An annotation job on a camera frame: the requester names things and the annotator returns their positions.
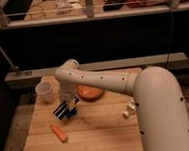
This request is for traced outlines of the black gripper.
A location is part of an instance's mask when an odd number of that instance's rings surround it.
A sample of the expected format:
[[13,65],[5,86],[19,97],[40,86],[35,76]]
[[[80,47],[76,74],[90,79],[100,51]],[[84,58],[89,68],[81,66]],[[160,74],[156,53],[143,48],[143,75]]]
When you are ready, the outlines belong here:
[[53,111],[53,114],[58,120],[70,119],[77,114],[77,103],[79,98],[73,96],[69,101],[62,101],[62,103]]

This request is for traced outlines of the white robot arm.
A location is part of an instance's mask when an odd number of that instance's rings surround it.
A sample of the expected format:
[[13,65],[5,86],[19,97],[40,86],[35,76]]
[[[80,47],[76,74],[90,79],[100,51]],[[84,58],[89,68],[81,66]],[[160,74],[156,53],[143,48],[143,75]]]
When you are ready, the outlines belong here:
[[125,94],[136,103],[143,151],[189,151],[188,111],[178,80],[167,69],[151,66],[137,74],[85,71],[79,66],[69,59],[54,71],[63,101],[75,94],[77,84]]

